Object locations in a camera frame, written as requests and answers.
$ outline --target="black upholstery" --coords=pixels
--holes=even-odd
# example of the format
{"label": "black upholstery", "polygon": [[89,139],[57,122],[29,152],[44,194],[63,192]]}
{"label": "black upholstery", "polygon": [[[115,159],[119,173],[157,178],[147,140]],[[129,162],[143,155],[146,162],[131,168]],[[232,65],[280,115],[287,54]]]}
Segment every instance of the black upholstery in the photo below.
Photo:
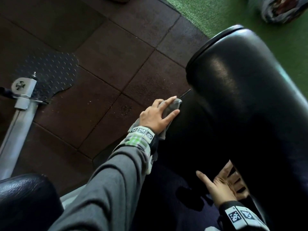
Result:
{"label": "black upholstery", "polygon": [[44,175],[0,181],[0,230],[44,231],[63,213],[56,190]]}
{"label": "black upholstery", "polygon": [[235,26],[211,41],[186,68],[197,102],[275,230],[304,227],[307,101],[252,31]]}

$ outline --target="floor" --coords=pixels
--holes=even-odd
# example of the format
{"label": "floor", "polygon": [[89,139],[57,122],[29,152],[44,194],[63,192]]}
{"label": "floor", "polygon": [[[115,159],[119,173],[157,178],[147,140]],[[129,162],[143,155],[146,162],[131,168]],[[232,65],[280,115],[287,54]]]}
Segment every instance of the floor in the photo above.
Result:
{"label": "floor", "polygon": [[[37,48],[74,52],[80,66],[39,107],[13,175],[45,174],[59,195],[85,184],[141,111],[189,89],[185,66],[207,40],[165,0],[0,0],[0,86]],[[0,97],[1,139],[14,103]]]}

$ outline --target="gray rag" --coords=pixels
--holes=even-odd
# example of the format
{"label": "gray rag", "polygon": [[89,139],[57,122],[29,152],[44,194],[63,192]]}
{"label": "gray rag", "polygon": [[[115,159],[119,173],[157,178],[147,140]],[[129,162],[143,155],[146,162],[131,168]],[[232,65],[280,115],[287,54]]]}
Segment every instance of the gray rag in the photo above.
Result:
{"label": "gray rag", "polygon": [[[167,117],[172,111],[179,109],[180,104],[182,103],[182,100],[179,98],[176,98],[163,112],[162,118]],[[165,140],[166,138],[166,131],[169,128],[171,122],[167,125],[167,127],[158,135],[159,140]],[[135,127],[139,126],[139,118],[135,121],[135,123],[129,128],[128,133]]]}

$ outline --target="finger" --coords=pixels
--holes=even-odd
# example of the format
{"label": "finger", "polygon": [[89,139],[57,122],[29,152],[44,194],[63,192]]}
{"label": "finger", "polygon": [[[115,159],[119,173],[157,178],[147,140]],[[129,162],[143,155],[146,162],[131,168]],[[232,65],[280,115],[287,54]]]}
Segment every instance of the finger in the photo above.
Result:
{"label": "finger", "polygon": [[208,190],[211,190],[215,184],[202,172],[196,171],[197,177],[205,184]]}
{"label": "finger", "polygon": [[160,103],[162,103],[164,100],[163,99],[156,99],[154,100],[152,107],[157,108],[159,106]]}
{"label": "finger", "polygon": [[179,109],[173,110],[167,117],[163,119],[165,125],[167,126],[176,116],[180,113]]}
{"label": "finger", "polygon": [[236,193],[237,200],[245,199],[249,196],[249,190],[246,189],[242,193]]}
{"label": "finger", "polygon": [[176,96],[173,96],[165,100],[165,102],[159,107],[160,111],[163,112],[175,99]]}
{"label": "finger", "polygon": [[233,168],[233,164],[229,160],[228,163],[224,166],[224,168],[219,172],[217,177],[222,178],[222,179],[227,179],[232,168]]}
{"label": "finger", "polygon": [[236,183],[239,179],[240,179],[240,175],[238,174],[237,171],[235,171],[234,173],[232,173],[232,174],[228,177],[228,181],[229,181],[231,184]]}
{"label": "finger", "polygon": [[238,181],[237,183],[234,184],[233,188],[235,191],[239,191],[243,187],[246,187],[245,184],[243,183],[242,180]]}

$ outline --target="gray long sleeve shirt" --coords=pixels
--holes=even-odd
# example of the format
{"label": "gray long sleeve shirt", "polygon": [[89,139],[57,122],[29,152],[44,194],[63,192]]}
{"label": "gray long sleeve shirt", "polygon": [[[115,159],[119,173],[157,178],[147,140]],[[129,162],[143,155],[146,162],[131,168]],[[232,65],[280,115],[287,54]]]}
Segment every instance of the gray long sleeve shirt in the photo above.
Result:
{"label": "gray long sleeve shirt", "polygon": [[145,175],[152,166],[153,139],[149,128],[134,128],[49,231],[129,230]]}

